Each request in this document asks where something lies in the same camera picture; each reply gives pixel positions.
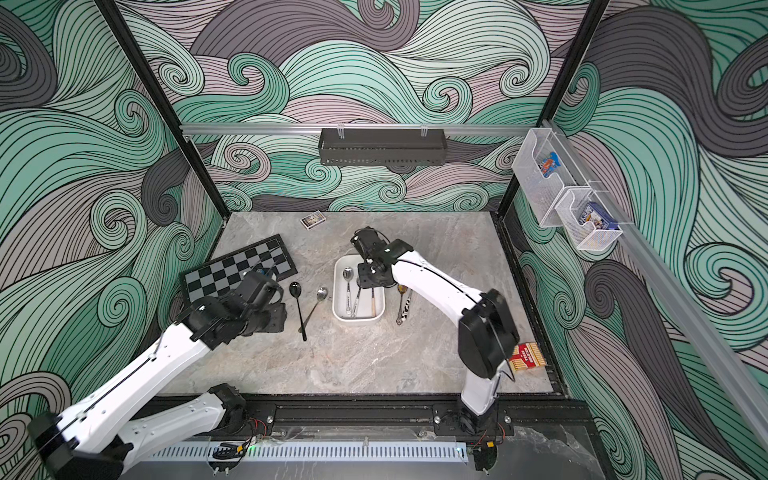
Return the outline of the steel spoon white printed handle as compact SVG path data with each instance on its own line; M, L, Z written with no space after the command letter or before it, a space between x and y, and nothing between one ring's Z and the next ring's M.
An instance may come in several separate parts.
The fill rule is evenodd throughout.
M351 282L354 279L354 270L352 267L346 267L343 272L343 279L346 282L346 315L352 315Z

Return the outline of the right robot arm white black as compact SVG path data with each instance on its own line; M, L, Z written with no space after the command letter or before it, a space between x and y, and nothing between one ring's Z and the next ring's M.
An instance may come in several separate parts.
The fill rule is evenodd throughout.
M389 241L373 227L350 239L362 261L357 265L362 288L404 285L442 312L456 327L457 352L466 368L461 392L463 406L485 415L494 404L501 372L520 335L504 295L469 287L430 264L401 239Z

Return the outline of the spoon cow pattern handle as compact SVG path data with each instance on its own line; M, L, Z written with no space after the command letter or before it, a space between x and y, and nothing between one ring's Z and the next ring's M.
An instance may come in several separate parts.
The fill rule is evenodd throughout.
M402 309L401 315L400 315L400 317L398 319L398 324L399 325L402 325L406 321L406 319L408 318L409 312L410 312L410 306L411 306L411 299L408 298L408 299L405 300L405 302L403 304L403 309Z

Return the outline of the steel spoon plain handle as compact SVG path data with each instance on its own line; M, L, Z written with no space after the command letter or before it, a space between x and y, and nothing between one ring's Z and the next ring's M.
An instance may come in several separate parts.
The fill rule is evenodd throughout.
M308 325L308 323L309 323L309 321L310 321L310 319L311 319L312 315L314 314L315 310L317 309L317 307L318 307L318 306L319 306L319 305L320 305L322 302L324 302L324 301L326 300L326 298L327 298L327 297L328 297L328 288L327 288L327 287L325 287L325 286L321 286L321 287L320 287L320 288L317 290L317 292L316 292L316 302L315 302L314 306L312 307L312 309L310 310L310 312L309 312L309 314L306 316L306 318L305 318L305 319L302 321L302 325L301 325L301 326L300 326L300 328L298 329L298 332L299 332L299 333L304 333L304 332L305 332L305 327Z

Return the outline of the iridescent gold ornate spoon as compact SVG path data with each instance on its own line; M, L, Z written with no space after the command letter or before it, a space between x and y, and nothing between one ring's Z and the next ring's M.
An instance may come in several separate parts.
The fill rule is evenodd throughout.
M397 286L397 291L399 293L399 306L398 306L398 311L396 316L396 324L401 325L403 323L402 315L404 310L404 298L405 298L405 294L408 291L408 287L403 284L399 284Z

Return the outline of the black spoon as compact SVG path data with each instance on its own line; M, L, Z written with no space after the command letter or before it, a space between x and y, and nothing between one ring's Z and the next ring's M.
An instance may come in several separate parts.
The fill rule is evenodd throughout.
M306 342L308 340L308 337L305 331L305 323L304 323L304 318L301 310L301 301L300 301L302 291L303 291L302 286L298 281L293 281L290 283L289 293L291 297L294 298L296 301L297 314L298 314L299 323L300 323L299 333L301 334L302 340Z

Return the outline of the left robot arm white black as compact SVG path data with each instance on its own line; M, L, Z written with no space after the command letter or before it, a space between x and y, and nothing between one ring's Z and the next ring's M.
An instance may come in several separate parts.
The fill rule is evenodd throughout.
M253 436L258 429L239 391L226 383L143 418L138 412L187 367L255 333L280 333L283 289L271 270L249 271L232 291L186 306L128 366L64 411L45 412L27 430L54 479L117 479L152 454L197 434Z

